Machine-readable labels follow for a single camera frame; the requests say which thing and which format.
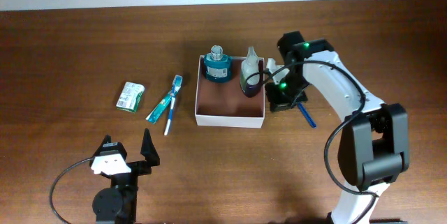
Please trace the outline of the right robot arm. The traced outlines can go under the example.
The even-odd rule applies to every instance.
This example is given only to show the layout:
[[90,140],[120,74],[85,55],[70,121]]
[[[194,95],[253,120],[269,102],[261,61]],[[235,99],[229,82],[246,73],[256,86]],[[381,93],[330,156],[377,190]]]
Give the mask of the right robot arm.
[[270,69],[266,84],[295,104],[308,85],[314,86],[340,118],[325,143],[323,159],[340,136],[337,161],[344,181],[329,223],[370,223],[372,212],[388,187],[409,168],[408,114],[399,103],[387,104],[370,93],[344,66],[325,39],[306,41],[299,31],[277,42],[284,65]]

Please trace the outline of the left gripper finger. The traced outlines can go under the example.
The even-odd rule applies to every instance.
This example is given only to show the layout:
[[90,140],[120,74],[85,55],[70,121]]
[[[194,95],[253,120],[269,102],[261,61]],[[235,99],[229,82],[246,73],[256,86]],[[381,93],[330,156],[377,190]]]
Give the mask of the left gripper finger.
[[119,154],[124,160],[126,160],[127,152],[124,148],[124,145],[121,142],[113,142],[112,138],[109,135],[106,135],[98,147],[98,149],[94,152],[92,158],[105,157]]
[[160,165],[160,157],[152,142],[148,128],[144,130],[140,154],[145,157],[145,160],[148,162],[149,166],[154,167]]

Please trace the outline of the blue disposable razor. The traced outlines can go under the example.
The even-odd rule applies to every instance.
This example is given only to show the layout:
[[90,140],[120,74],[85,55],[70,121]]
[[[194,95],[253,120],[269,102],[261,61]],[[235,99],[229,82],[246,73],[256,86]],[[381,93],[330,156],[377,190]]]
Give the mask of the blue disposable razor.
[[312,128],[316,128],[316,123],[315,121],[312,119],[311,115],[308,113],[308,111],[306,110],[306,108],[304,107],[304,105],[302,103],[298,103],[297,104],[298,109],[301,111],[303,117],[306,119],[306,121],[308,122],[308,124],[312,127]]

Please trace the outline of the blue white toothbrush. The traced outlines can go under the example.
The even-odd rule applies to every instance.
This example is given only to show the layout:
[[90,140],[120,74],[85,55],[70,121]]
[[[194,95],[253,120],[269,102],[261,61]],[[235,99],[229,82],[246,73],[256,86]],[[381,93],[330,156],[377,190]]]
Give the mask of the blue white toothbrush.
[[182,80],[183,80],[183,77],[181,75],[176,75],[173,80],[173,87],[172,87],[172,91],[170,93],[170,110],[169,110],[169,114],[168,114],[168,120],[166,123],[166,127],[165,127],[165,130],[163,133],[165,136],[167,136],[170,131],[170,127],[171,127],[172,120],[173,120],[176,95],[177,95],[178,91],[181,89]]

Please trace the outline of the blue mouthwash bottle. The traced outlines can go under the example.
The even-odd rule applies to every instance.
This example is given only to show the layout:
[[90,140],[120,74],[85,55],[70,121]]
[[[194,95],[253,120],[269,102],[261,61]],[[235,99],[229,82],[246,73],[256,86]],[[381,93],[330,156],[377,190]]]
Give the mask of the blue mouthwash bottle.
[[204,56],[205,77],[212,82],[224,83],[231,79],[232,59],[224,54],[220,45],[211,47],[209,53]]

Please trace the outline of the clear pump soap bottle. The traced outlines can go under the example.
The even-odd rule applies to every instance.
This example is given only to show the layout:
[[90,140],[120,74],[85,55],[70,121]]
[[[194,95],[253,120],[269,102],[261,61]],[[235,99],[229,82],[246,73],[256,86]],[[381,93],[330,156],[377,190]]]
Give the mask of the clear pump soap bottle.
[[247,57],[242,61],[240,73],[240,86],[244,95],[248,98],[258,93],[260,81],[259,58],[253,46],[248,49]]

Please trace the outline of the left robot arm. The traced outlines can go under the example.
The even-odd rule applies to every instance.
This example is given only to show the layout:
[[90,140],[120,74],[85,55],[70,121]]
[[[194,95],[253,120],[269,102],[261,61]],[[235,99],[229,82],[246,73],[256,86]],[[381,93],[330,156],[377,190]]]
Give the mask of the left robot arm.
[[110,186],[99,191],[92,202],[97,223],[135,223],[138,178],[152,173],[160,165],[149,130],[144,130],[140,154],[143,160],[126,162],[127,152],[121,142],[113,142],[109,135],[89,162],[94,174],[110,180]]

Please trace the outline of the green toothpaste tube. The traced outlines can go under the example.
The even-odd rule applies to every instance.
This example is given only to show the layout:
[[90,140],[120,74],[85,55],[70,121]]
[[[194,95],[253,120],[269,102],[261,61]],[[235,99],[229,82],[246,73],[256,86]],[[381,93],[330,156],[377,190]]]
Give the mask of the green toothpaste tube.
[[146,120],[151,124],[155,124],[166,109],[173,109],[172,101],[175,96],[174,91],[168,92],[158,103],[158,105],[149,113]]

